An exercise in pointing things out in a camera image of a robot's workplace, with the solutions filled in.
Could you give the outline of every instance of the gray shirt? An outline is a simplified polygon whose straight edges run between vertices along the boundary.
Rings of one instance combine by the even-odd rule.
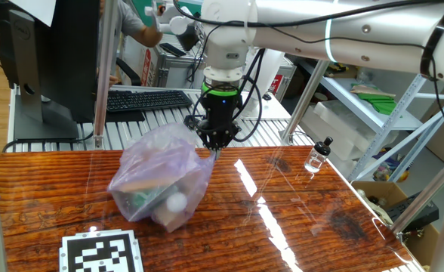
[[[115,26],[115,41],[113,44],[113,59],[111,63],[111,74],[116,74],[116,52],[118,50],[119,39],[121,33],[130,36],[142,30],[144,24],[137,14],[130,8],[129,5],[122,0],[118,2],[118,19]]]

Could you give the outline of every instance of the monitor stand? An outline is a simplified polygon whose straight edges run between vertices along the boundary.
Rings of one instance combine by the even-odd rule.
[[[10,11],[11,31],[19,76],[16,96],[14,140],[76,139],[78,126],[71,112],[54,101],[42,102],[35,20],[22,11]]]
[[[16,95],[14,111],[15,140],[74,140],[79,136],[78,126],[71,112],[53,102],[41,102],[42,120],[34,119],[23,110],[23,100]]]

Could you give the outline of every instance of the person's arm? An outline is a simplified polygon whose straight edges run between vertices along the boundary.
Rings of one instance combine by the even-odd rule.
[[[162,40],[163,34],[156,32],[154,26],[143,26],[140,31],[134,32],[130,36],[142,45],[152,48]]]
[[[133,10],[121,0],[119,0],[119,9],[122,15],[122,32],[125,35],[150,48],[162,40],[163,34],[156,32],[154,26],[145,26]]]

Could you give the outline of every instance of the wooden table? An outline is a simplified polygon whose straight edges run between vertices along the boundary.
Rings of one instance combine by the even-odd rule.
[[[59,271],[61,238],[93,226],[134,230],[145,271],[421,271],[329,164],[314,176],[304,168],[309,152],[224,150],[194,216],[173,233],[121,216],[106,192],[121,151],[2,154],[9,271]]]

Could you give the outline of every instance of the desk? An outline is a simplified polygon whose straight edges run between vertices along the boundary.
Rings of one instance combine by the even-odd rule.
[[[194,216],[173,233],[127,222],[106,192],[122,151],[1,154],[9,271],[58,271],[61,238],[93,226],[134,230],[145,271],[423,271],[328,163],[305,170],[309,152],[225,149]]]
[[[173,90],[169,88],[145,88],[133,86],[113,86],[114,91],[160,91]],[[181,89],[195,103],[200,97],[200,90]],[[16,90],[11,92],[11,108],[9,114],[8,142],[14,139],[14,105],[16,99]],[[183,122],[185,116],[192,114],[193,106],[190,108],[167,109],[167,110],[148,110],[145,112],[145,122],[109,122],[105,125],[104,149],[105,150],[123,150],[131,141],[139,140],[143,134],[172,122]],[[202,105],[199,104],[196,110],[197,114],[205,114]],[[239,138],[246,136],[254,127],[256,116],[242,118],[239,123],[242,131],[238,134]],[[280,102],[274,98],[269,101],[263,100],[263,116],[260,126],[254,135],[244,143],[232,141],[229,147],[276,147],[282,145],[279,131],[284,130],[288,125],[291,116],[284,109]],[[84,138],[93,131],[93,124],[78,124],[79,138]],[[312,141],[301,134],[294,135],[294,144],[312,145]],[[198,139],[197,147],[203,147],[202,141]],[[93,150],[93,138],[79,144],[63,144],[47,142],[45,144],[16,144],[8,149],[8,152],[42,152],[42,151],[69,151],[69,150]]]

